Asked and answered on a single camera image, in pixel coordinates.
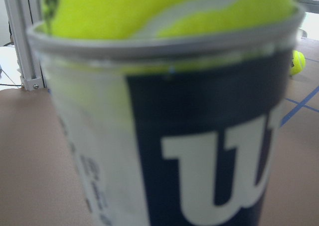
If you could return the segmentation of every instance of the logo on tennis ball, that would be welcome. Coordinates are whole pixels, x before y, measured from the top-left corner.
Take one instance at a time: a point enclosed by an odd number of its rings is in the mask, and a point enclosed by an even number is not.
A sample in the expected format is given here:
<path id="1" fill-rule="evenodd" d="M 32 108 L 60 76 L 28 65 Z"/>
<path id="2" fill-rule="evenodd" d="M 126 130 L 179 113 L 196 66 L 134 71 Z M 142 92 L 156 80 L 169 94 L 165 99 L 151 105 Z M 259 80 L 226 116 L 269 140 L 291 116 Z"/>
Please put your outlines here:
<path id="1" fill-rule="evenodd" d="M 49 32 L 51 32 L 51 20 L 54 18 L 59 0 L 44 0 L 43 4 L 43 17 L 48 26 Z"/>

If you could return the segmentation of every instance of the white wall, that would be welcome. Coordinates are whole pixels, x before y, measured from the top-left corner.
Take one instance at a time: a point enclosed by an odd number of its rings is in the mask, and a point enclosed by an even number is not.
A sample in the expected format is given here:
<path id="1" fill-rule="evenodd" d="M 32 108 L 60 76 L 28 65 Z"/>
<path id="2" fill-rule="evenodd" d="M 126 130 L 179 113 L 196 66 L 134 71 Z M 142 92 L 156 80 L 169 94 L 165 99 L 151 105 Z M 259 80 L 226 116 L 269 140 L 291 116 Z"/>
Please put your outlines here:
<path id="1" fill-rule="evenodd" d="M 0 0 L 0 46 L 8 42 L 10 42 L 8 15 L 6 13 L 4 0 Z"/>

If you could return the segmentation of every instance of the cup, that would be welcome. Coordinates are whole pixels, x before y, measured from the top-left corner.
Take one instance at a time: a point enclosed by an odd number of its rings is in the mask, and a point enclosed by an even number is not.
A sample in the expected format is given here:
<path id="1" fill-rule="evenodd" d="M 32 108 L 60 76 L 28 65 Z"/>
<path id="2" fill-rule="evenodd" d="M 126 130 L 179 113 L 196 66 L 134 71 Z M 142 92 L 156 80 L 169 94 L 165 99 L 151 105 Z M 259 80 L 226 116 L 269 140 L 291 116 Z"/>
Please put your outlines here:
<path id="1" fill-rule="evenodd" d="M 304 16 L 186 38 L 28 31 L 96 226 L 256 226 Z"/>

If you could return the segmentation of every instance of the blue line on floor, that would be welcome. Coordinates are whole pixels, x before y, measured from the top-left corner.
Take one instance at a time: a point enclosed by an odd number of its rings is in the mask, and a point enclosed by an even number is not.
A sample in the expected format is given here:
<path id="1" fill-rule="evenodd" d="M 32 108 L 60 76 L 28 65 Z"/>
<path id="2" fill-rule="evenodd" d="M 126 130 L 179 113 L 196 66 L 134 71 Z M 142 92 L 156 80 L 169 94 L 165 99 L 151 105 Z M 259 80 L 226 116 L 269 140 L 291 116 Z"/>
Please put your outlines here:
<path id="1" fill-rule="evenodd" d="M 310 107 L 310 106 L 308 106 L 308 105 L 305 105 L 304 107 L 307 108 L 307 109 L 310 109 L 310 110 L 313 110 L 313 111 L 319 113 L 319 110 L 317 110 L 317 109 L 315 109 L 315 108 L 312 108 L 312 107 Z"/>
<path id="2" fill-rule="evenodd" d="M 319 60 L 312 60 L 312 59 L 309 59 L 309 58 L 305 58 L 305 59 L 319 63 Z"/>
<path id="3" fill-rule="evenodd" d="M 319 92 L 319 86 L 313 90 L 302 102 L 295 106 L 287 115 L 284 116 L 281 121 L 281 127 L 284 126 L 301 108 L 303 108 L 317 93 Z"/>
<path id="4" fill-rule="evenodd" d="M 289 99 L 289 98 L 286 98 L 286 100 L 288 100 L 288 101 L 290 101 L 290 102 L 293 102 L 293 103 L 295 103 L 295 104 L 299 104 L 299 102 L 297 102 L 297 101 L 295 101 L 295 100 L 292 100 L 292 99 Z"/>

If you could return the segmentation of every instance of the yellow tennis ball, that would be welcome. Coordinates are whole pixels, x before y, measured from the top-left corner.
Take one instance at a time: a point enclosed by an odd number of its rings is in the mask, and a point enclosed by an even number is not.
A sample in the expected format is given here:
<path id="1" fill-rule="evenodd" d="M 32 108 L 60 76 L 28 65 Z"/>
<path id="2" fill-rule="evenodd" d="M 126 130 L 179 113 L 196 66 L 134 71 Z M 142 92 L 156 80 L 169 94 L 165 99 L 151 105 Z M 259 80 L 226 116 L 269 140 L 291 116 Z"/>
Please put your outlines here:
<path id="1" fill-rule="evenodd" d="M 292 0 L 43 0 L 46 31 L 84 39 L 174 37 L 281 21 Z"/>
<path id="2" fill-rule="evenodd" d="M 304 54 L 299 51 L 293 51 L 293 61 L 291 64 L 290 75 L 296 75 L 304 70 L 306 59 Z"/>

